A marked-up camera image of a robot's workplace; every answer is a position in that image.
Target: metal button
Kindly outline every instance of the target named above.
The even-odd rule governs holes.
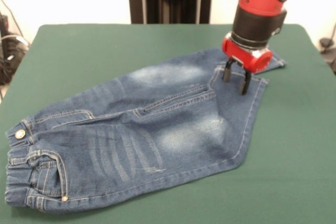
[[[15,132],[15,138],[16,139],[22,139],[26,135],[26,132],[24,130],[18,130]]]

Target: denim pant leg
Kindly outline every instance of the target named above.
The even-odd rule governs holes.
[[[265,79],[219,49],[120,76],[43,108],[6,133],[6,202],[63,214],[111,206],[239,166]],[[274,58],[268,70],[285,64]]]

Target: green table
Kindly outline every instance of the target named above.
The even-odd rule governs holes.
[[[0,134],[42,107],[121,74],[219,47],[230,26],[47,25],[0,105]],[[336,86],[305,30],[271,47],[288,66],[270,79],[247,159],[236,170],[122,204],[55,217],[0,201],[1,223],[336,223]],[[0,138],[0,192],[9,146]]]

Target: front pocket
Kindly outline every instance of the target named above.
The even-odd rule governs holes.
[[[67,176],[62,158],[53,151],[38,150],[30,157],[32,186],[49,197],[67,196]]]
[[[144,108],[135,110],[137,116],[145,116],[154,113],[160,113],[164,111],[171,111],[183,106],[198,103],[215,96],[215,91],[208,85],[196,86],[185,92],[171,95],[158,102],[154,102]]]
[[[57,169],[56,161],[47,161],[40,164],[36,168],[35,175],[36,185],[35,189],[41,194],[49,197],[61,197],[60,176]]]

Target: jeans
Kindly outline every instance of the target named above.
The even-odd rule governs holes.
[[[64,214],[103,208],[238,167],[267,80],[246,95],[220,49],[176,57],[51,104],[6,132],[6,203]],[[274,56],[267,70],[284,66]]]

